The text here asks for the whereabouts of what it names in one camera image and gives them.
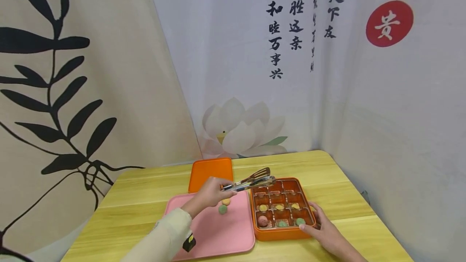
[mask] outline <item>orange lid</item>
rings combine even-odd
[[[193,169],[191,169],[188,193],[199,191],[211,176],[233,181],[232,160],[230,158],[215,158],[194,162]]]

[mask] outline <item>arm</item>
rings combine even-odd
[[[318,228],[300,225],[301,231],[313,236],[328,252],[340,258],[343,262],[367,262],[367,260],[343,237],[336,226],[328,219],[321,207],[309,202],[316,211]]]
[[[171,261],[183,246],[193,219],[207,207],[215,207],[221,200],[237,194],[236,191],[220,190],[221,186],[231,183],[210,177],[192,199],[164,216],[121,262]]]

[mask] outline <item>beige backdrop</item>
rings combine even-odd
[[[58,18],[60,0],[47,1]],[[49,38],[53,36],[50,23],[28,0],[0,0],[0,27],[28,30]],[[61,38],[66,36],[85,36],[90,39],[90,45],[81,50],[56,53],[57,69],[73,57],[83,55],[85,61],[53,86],[52,99],[56,99],[73,79],[88,78],[60,110],[61,124],[66,128],[70,119],[85,105],[97,99],[103,101],[72,139],[77,149],[85,151],[97,125],[104,119],[115,117],[116,125],[93,155],[94,159],[116,168],[153,167],[201,158],[153,0],[70,0]],[[22,77],[14,65],[23,65],[48,81],[52,51],[0,53],[0,63],[0,76]],[[0,84],[0,89],[18,91],[46,102],[43,88]],[[0,94],[0,108],[0,121],[21,138],[49,151],[72,152],[64,140],[46,143],[15,124],[29,122],[53,127],[49,114],[22,108],[3,94]],[[0,128],[0,155],[2,231],[70,171],[42,175],[40,171],[55,156],[20,142],[3,128]],[[122,171],[105,172],[115,180]],[[100,180],[95,184],[104,194],[110,187]],[[58,261],[78,233],[72,231],[91,216],[94,206],[95,197],[91,191],[86,191],[83,177],[73,174],[8,229],[3,246],[28,255],[36,262]],[[47,248],[47,254],[41,253],[40,249],[50,244],[52,247]],[[18,261],[0,256],[0,259],[5,258],[6,261]]]

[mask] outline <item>sleeve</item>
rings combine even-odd
[[[190,232],[191,216],[177,208],[159,220],[153,230],[121,262],[169,262]]]

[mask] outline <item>pink ball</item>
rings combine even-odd
[[[257,222],[259,224],[259,226],[261,227],[265,227],[269,224],[269,220],[267,219],[266,216],[260,216],[258,219],[257,219]]]

